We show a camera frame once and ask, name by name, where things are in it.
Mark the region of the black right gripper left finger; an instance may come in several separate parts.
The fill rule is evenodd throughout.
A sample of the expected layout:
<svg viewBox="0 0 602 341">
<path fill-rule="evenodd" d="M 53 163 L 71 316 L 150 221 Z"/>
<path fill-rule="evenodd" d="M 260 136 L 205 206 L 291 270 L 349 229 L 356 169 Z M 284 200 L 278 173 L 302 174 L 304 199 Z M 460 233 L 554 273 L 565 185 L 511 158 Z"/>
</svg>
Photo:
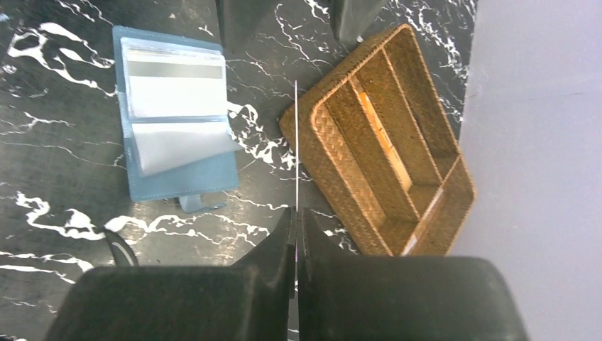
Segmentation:
<svg viewBox="0 0 602 341">
<path fill-rule="evenodd" d="M 47 340 L 286 340 L 294 212 L 230 266 L 97 267 L 68 292 Z"/>
</svg>

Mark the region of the light blue card holder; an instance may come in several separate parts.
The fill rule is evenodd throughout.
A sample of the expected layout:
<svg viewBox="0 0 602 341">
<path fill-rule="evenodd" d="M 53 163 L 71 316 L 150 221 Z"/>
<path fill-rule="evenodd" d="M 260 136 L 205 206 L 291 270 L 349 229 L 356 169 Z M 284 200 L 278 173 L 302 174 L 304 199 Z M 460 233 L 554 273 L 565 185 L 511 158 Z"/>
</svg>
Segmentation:
<svg viewBox="0 0 602 341">
<path fill-rule="evenodd" d="M 112 38 L 131 199 L 214 210 L 203 195 L 239 184 L 222 47 L 125 26 Z"/>
</svg>

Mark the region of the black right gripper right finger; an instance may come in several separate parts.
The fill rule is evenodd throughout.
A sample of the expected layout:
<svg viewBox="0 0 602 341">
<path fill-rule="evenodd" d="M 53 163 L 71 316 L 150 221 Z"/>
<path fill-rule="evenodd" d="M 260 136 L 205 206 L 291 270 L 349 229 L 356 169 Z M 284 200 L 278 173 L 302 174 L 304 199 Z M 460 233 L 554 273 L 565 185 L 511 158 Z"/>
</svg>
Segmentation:
<svg viewBox="0 0 602 341">
<path fill-rule="evenodd" d="M 466 256 L 356 255 L 297 219 L 301 340 L 527 340 L 497 268 Z"/>
</svg>

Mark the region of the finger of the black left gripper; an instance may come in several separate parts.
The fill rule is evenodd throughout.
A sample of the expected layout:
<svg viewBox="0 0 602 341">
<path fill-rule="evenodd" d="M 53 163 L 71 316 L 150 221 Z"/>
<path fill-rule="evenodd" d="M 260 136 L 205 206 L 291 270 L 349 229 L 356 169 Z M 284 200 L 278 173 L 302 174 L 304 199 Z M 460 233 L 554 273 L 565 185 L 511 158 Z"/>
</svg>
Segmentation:
<svg viewBox="0 0 602 341">
<path fill-rule="evenodd" d="M 330 24 L 334 37 L 350 43 L 363 34 L 375 21 L 386 0 L 333 0 L 330 1 Z"/>
<path fill-rule="evenodd" d="M 246 47 L 263 17 L 278 4 L 276 0 L 216 0 L 221 45 L 237 53 Z"/>
</svg>

